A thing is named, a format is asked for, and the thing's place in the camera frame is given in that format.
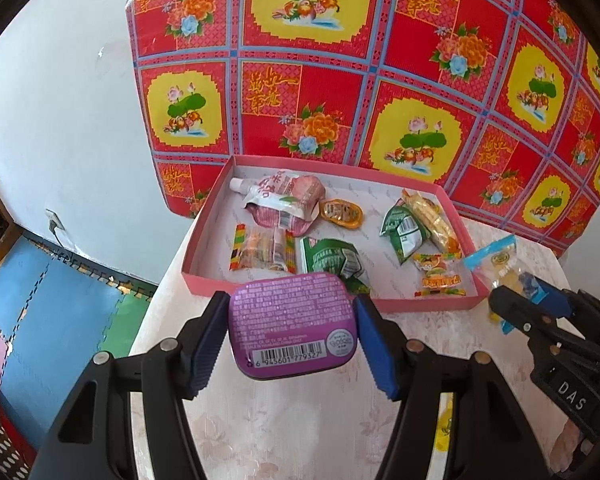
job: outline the snack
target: snack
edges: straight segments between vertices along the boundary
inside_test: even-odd
[[[465,296],[462,278],[458,272],[458,254],[414,254],[413,263],[423,272],[420,286],[414,296],[431,294],[453,294]]]
[[[369,277],[356,248],[347,242],[303,238],[300,242],[302,272],[330,272],[338,276],[351,294],[368,294]]]
[[[535,304],[540,303],[547,295],[518,257],[514,235],[481,248],[467,256],[464,263],[489,288],[506,285]],[[499,322],[505,334],[514,328],[494,312],[490,312],[490,319]]]
[[[431,232],[431,240],[443,253],[459,253],[458,237],[440,214],[440,208],[420,193],[410,195],[402,190],[402,199],[413,211],[418,220]]]
[[[291,233],[280,228],[238,224],[229,270],[269,269],[296,273],[296,248]]]
[[[320,216],[347,229],[359,228],[363,219],[360,206],[339,198],[320,202]]]
[[[256,224],[282,227],[293,236],[303,235],[318,218],[318,202],[325,193],[317,177],[288,171],[279,171],[260,181],[232,178],[229,188],[245,195],[242,207],[251,213]]]
[[[403,264],[430,236],[411,209],[399,198],[382,220],[380,236],[389,237],[398,262]]]

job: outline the green floor mat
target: green floor mat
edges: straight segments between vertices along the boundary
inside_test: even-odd
[[[127,357],[148,308],[147,298],[125,294],[117,304],[116,313],[98,350],[111,352],[117,358]]]

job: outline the blue floor mat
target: blue floor mat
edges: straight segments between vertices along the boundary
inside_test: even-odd
[[[122,293],[52,260],[20,322],[0,383],[2,405],[36,449],[89,359]]]
[[[13,334],[20,313],[51,256],[21,237],[0,266],[0,332]]]

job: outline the white wall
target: white wall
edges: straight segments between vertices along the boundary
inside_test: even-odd
[[[560,263],[572,289],[581,288],[600,298],[600,207]]]
[[[52,209],[70,248],[157,283],[191,220],[160,194],[125,1],[31,0],[0,37],[0,196],[30,231],[52,240]]]

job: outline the metal screw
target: metal screw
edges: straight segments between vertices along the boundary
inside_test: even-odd
[[[491,362],[491,356],[487,352],[476,352],[474,358],[481,365],[488,365]]]
[[[103,365],[109,360],[109,352],[98,352],[93,356],[93,362],[97,365]]]
[[[160,350],[164,352],[170,352],[178,346],[178,340],[174,337],[168,337],[160,341]]]
[[[407,341],[407,350],[414,354],[419,354],[424,350],[424,343],[419,339],[409,339]]]

